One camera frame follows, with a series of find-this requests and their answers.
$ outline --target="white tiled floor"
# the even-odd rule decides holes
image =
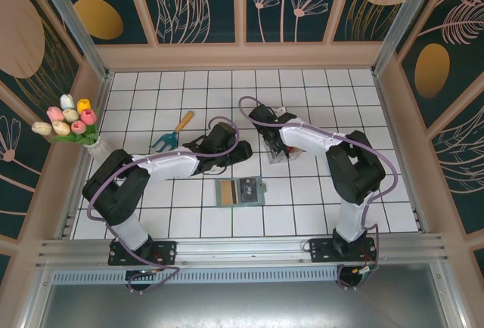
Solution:
[[[102,138],[114,149],[154,153],[150,145],[193,110],[195,117],[180,133],[180,144],[203,135],[214,116],[226,116],[238,125],[241,138],[250,142],[254,152],[252,158],[228,168],[222,176],[197,175],[147,188],[137,213],[153,237],[331,234],[340,197],[326,162],[303,153],[294,161],[269,165],[262,139],[237,108],[244,95],[258,97],[271,107],[284,104],[291,113],[327,130],[362,130],[401,173],[369,70],[117,73],[101,126]],[[244,106],[247,112],[253,107],[250,102]],[[89,174],[97,167],[93,165]],[[268,188],[264,206],[216,207],[214,178],[254,175],[261,175]],[[382,190],[391,182],[390,176],[385,178]],[[79,206],[71,238],[110,238],[102,223],[87,219],[87,203],[82,201]],[[417,231],[401,175],[397,188],[370,208],[367,223],[375,222],[384,233]]]

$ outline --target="vent grille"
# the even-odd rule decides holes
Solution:
[[[169,272],[139,277],[133,283],[160,282]],[[167,283],[277,283],[336,280],[337,267],[184,269]],[[126,284],[126,271],[57,271],[54,285]]]

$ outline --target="artificial flower bouquet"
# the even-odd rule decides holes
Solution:
[[[49,135],[52,129],[57,135],[50,141],[69,141],[77,144],[93,145],[98,141],[99,134],[96,127],[96,112],[91,108],[88,99],[81,99],[74,104],[70,94],[60,97],[60,108],[49,107],[47,122],[34,122],[32,131],[40,135]]]

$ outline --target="pink tulip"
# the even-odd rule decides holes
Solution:
[[[86,125],[93,125],[98,118],[93,110],[85,109],[82,111],[81,120],[85,122]]]
[[[72,129],[74,134],[82,134],[86,130],[85,123],[79,120],[77,122],[73,122],[70,128]]]
[[[51,122],[62,122],[64,120],[62,110],[58,107],[49,107],[47,110],[47,116]]]

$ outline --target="gray metal floor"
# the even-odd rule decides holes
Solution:
[[[440,328],[426,266],[385,266],[356,291],[335,282],[171,284],[146,296],[124,286],[53,286],[43,328]]]

